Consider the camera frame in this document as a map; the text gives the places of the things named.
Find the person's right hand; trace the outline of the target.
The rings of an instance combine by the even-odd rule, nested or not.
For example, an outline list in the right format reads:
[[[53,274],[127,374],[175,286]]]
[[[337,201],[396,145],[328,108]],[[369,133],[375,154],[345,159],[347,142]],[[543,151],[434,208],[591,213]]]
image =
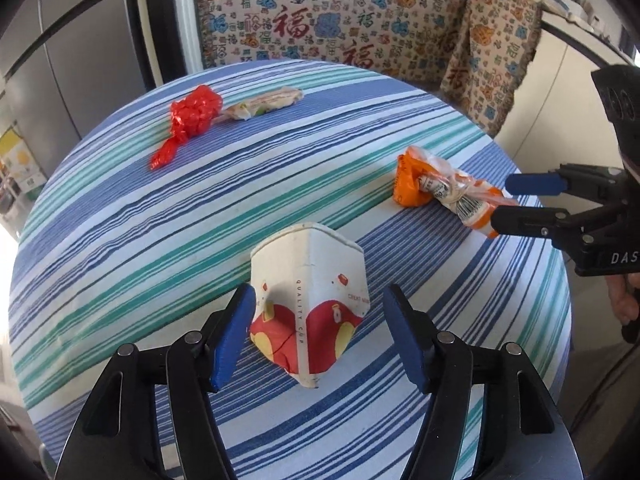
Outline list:
[[[616,318],[623,325],[636,320],[639,315],[639,301],[634,298],[634,289],[640,287],[640,274],[608,275],[605,283]]]

